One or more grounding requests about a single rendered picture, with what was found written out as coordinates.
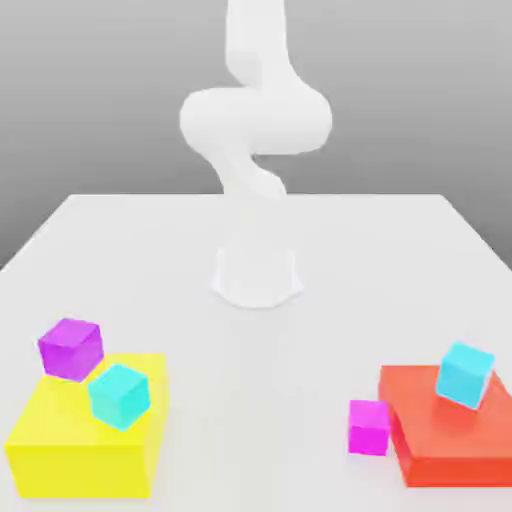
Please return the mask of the small sky blue cube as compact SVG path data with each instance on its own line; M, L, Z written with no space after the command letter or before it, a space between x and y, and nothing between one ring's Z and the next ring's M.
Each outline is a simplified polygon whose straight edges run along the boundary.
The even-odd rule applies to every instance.
M480 407L494 369L494 354L455 342L443 356L436 394L471 410Z

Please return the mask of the small turquoise cube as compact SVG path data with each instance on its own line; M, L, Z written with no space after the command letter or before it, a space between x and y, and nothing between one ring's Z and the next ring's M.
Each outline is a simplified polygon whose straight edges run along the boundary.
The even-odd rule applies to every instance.
M88 395L93 416L121 432L151 406L148 376L120 363L92 380Z

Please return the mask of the small purple cube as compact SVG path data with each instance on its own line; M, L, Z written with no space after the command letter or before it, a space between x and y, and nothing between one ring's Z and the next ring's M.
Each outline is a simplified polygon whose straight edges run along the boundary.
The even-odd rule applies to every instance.
M47 375L82 382L104 358L100 326L63 318L37 341Z

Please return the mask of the large yellow box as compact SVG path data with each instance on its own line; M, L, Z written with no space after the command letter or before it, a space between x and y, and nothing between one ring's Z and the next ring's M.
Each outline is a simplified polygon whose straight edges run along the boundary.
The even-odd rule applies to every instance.
M122 364L149 379L151 406L127 431L94 418L86 383L42 376L5 442L22 498L147 498L169 410L162 353L110 353L91 373Z

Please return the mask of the large orange box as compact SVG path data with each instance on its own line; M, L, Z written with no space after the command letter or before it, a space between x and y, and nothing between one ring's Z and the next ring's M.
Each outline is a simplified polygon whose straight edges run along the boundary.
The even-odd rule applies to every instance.
M383 365L378 398L408 487L512 487L512 395L493 373L477 410L436 394L435 365Z

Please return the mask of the small magenta cube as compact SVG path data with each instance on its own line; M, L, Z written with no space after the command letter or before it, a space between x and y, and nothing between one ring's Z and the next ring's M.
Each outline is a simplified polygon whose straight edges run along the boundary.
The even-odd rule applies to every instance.
M381 400L349 402L349 453L386 456L390 430L390 416L386 402Z

